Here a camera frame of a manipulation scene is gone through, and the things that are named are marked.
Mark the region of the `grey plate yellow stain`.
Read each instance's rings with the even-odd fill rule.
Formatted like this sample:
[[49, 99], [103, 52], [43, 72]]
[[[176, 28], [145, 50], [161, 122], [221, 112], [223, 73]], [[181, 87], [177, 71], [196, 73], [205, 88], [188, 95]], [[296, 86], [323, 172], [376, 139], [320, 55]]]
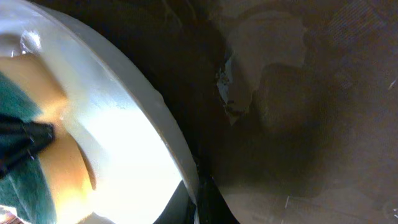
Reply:
[[68, 98], [61, 122], [93, 188], [92, 212], [80, 222], [154, 223], [183, 181], [198, 223], [198, 174], [185, 138], [162, 95], [123, 53], [70, 16], [2, 1], [1, 58], [25, 54], [41, 59]]

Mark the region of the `green yellow sponge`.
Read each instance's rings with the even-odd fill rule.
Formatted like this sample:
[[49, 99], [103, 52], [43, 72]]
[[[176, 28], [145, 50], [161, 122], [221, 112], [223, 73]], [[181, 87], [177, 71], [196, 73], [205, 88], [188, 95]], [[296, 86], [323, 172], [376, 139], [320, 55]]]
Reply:
[[61, 122], [68, 98], [41, 59], [1, 58], [1, 213], [24, 223], [78, 223], [91, 180]]

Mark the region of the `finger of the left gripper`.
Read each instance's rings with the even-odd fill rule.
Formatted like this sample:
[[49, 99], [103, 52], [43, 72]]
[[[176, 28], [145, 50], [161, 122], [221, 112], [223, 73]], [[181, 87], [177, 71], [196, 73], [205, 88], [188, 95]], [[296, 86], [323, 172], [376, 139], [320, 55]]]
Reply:
[[19, 118], [1, 115], [1, 179], [18, 164], [43, 151], [55, 140], [51, 123], [24, 122]]

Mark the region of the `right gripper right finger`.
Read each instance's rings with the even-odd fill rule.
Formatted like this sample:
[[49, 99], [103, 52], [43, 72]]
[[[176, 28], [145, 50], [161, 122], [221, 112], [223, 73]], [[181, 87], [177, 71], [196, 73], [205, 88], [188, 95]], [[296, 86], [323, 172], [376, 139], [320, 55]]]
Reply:
[[210, 176], [199, 178], [197, 209], [200, 224], [239, 224]]

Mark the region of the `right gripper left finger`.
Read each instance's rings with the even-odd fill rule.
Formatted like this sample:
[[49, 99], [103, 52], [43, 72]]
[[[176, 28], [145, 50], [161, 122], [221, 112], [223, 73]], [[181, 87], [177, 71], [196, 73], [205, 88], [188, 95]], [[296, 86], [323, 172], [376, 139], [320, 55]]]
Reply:
[[179, 183], [164, 211], [154, 224], [194, 224], [196, 205], [183, 181]]

